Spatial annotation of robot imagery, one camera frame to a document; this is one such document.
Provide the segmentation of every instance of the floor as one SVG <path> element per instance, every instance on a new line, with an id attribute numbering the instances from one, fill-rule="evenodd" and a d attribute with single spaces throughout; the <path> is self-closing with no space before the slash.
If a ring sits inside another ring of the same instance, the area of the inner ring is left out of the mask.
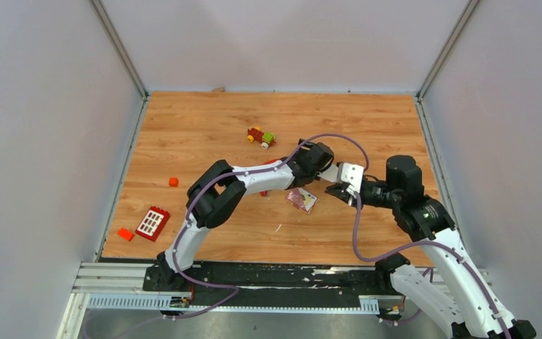
<path id="1" fill-rule="evenodd" d="M 277 144 L 263 150 L 246 140 L 260 126 Z M 416 158 L 426 193 L 438 197 L 413 97 L 409 95 L 336 95 L 288 93 L 156 92 L 150 98 L 131 163 L 104 244 L 103 257 L 154 258 L 173 242 L 186 212 L 186 190 L 219 159 L 254 166 L 290 154 L 299 138 L 343 133 L 357 140 L 371 158 L 366 174 L 385 177 L 391 155 Z M 336 161 L 364 165 L 347 141 L 321 140 Z M 179 187 L 169 187 L 170 177 Z M 196 255 L 200 260 L 277 263 L 361 264 L 351 245 L 355 210 L 323 193 L 327 182 L 307 186 L 319 200 L 310 214 L 286 202 L 286 191 L 245 197 L 232 217 L 213 230 Z M 150 206 L 171 218 L 156 242 L 116 235 L 135 231 Z M 375 256 L 410 239 L 389 210 L 364 208 L 359 230 L 363 255 Z M 417 266 L 432 266 L 418 249 L 404 253 Z"/>
<path id="2" fill-rule="evenodd" d="M 414 304 L 406 303 L 406 312 L 412 314 L 416 309 Z M 161 319 L 161 314 L 157 311 L 88 310 L 78 339 L 445 339 L 444 333 L 425 314 L 398 327 L 378 323 L 374 316 L 343 314 L 210 312 L 175 322 L 158 319 Z"/>

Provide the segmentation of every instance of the green toy block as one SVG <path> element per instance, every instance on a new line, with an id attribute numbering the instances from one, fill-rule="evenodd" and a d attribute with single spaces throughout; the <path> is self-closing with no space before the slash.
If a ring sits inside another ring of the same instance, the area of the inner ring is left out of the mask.
<path id="1" fill-rule="evenodd" d="M 263 134 L 263 141 L 271 145 L 271 142 L 273 142 L 273 139 L 275 138 L 275 135 L 273 133 L 265 133 Z"/>

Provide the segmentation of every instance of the gray floor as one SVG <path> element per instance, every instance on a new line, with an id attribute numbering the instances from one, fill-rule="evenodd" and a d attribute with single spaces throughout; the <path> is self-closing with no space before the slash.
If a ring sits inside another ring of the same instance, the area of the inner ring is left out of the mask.
<path id="1" fill-rule="evenodd" d="M 407 313 L 416 310 L 406 305 Z M 443 332 L 424 314 L 404 326 L 389 327 L 374 316 L 329 314 L 245 314 L 211 312 L 192 319 L 156 320 L 117 337 L 148 319 L 160 317 L 155 311 L 120 309 L 89 310 L 81 339 L 442 339 Z"/>

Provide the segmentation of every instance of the wooden table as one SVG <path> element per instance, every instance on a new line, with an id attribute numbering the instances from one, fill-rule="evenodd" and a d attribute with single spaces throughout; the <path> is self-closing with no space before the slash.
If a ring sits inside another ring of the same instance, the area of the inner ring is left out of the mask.
<path id="1" fill-rule="evenodd" d="M 246 140 L 246 130 L 261 126 L 277 145 L 263 150 Z M 367 174 L 385 178 L 385 161 L 407 154 L 423 169 L 426 193 L 438 196 L 412 96 L 286 93 L 158 92 L 150 98 L 103 257 L 154 258 L 173 242 L 186 212 L 188 187 L 219 159 L 254 166 L 287 156 L 299 138 L 343 133 L 357 140 L 371 158 Z M 360 151 L 347 141 L 321 139 L 336 161 L 364 165 Z M 168 185 L 179 178 L 179 187 Z M 196 258 L 212 261 L 362 264 L 352 251 L 355 209 L 324 194 L 329 184 L 306 189 L 319 197 L 311 214 L 294 208 L 287 191 L 245 197 L 234 214 L 213 230 Z M 171 213 L 156 242 L 135 236 L 127 242 L 120 227 L 135 231 L 150 206 Z M 365 207 L 359 230 L 363 255 L 375 256 L 410 242 L 389 210 Z M 406 251 L 418 266 L 431 262 L 418 249 Z"/>

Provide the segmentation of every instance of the orange block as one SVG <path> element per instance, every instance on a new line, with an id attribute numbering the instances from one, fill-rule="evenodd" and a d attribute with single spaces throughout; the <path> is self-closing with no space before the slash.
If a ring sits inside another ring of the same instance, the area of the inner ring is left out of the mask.
<path id="1" fill-rule="evenodd" d="M 117 231 L 117 235 L 119 235 L 120 237 L 124 238 L 127 241 L 131 241 L 132 238 L 134 238 L 134 233 L 126 230 L 125 228 L 119 229 L 119 231 Z"/>
<path id="2" fill-rule="evenodd" d="M 177 187 L 179 185 L 179 180 L 177 178 L 169 178 L 169 185 L 171 187 Z"/>

